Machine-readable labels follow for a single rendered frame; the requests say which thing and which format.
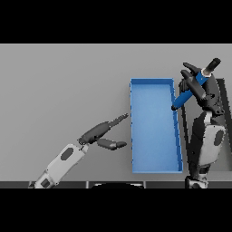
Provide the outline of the blue pipe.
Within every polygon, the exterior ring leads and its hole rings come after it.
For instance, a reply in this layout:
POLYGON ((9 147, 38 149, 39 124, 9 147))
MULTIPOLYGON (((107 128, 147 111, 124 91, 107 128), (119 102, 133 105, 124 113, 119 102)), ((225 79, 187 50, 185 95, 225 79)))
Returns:
POLYGON ((221 115, 223 109, 220 103, 220 93, 213 73, 220 63, 221 60, 219 58, 214 58, 205 68, 198 68, 193 64, 183 63, 188 69, 180 71, 183 77, 179 83, 181 93, 172 103, 171 109, 176 111, 189 98, 194 96, 203 111, 211 111, 215 115, 221 115))

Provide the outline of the blue bin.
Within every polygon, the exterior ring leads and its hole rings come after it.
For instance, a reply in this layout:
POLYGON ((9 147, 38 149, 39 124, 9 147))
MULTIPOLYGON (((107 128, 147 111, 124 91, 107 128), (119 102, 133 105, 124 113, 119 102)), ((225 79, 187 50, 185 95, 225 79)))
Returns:
POLYGON ((130 79, 132 172, 181 173, 183 161, 172 78, 130 79))

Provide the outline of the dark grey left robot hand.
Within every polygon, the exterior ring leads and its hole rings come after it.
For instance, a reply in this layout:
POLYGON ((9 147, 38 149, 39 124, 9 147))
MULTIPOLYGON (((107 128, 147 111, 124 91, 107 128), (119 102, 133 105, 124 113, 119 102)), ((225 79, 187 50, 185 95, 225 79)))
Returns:
POLYGON ((123 148, 127 145, 125 141, 113 141, 104 139, 103 136, 111 130, 112 127, 118 125, 122 120, 126 119, 129 116, 128 113, 125 113, 113 121, 105 121, 94 126, 90 130, 86 131, 79 139, 78 142, 80 145, 84 146, 86 144, 97 143, 99 147, 105 148, 107 150, 116 150, 123 148))

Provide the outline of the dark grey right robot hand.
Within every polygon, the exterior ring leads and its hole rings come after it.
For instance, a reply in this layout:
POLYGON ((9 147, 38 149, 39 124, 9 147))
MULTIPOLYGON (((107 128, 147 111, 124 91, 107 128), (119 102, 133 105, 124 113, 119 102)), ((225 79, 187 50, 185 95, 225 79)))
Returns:
POLYGON ((191 91, 202 110, 211 111, 213 118, 223 115, 225 111, 212 67, 198 68, 190 63, 183 65, 188 69, 180 72, 183 76, 179 84, 181 92, 191 91))

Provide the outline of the dark grey bin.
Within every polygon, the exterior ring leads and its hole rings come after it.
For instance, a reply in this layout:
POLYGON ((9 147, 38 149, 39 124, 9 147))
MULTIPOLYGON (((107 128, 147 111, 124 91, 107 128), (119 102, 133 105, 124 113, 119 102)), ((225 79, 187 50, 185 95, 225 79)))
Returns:
MULTIPOLYGON (((217 122, 226 127, 226 135, 218 156, 218 160, 211 166, 211 171, 232 171, 232 115, 227 98, 227 89, 224 79, 217 79, 217 85, 220 91, 220 98, 225 114, 217 117, 217 122)), ((185 169, 188 169, 187 147, 190 143, 193 121, 202 113, 194 97, 191 97, 179 109, 180 137, 183 159, 185 160, 185 169)))

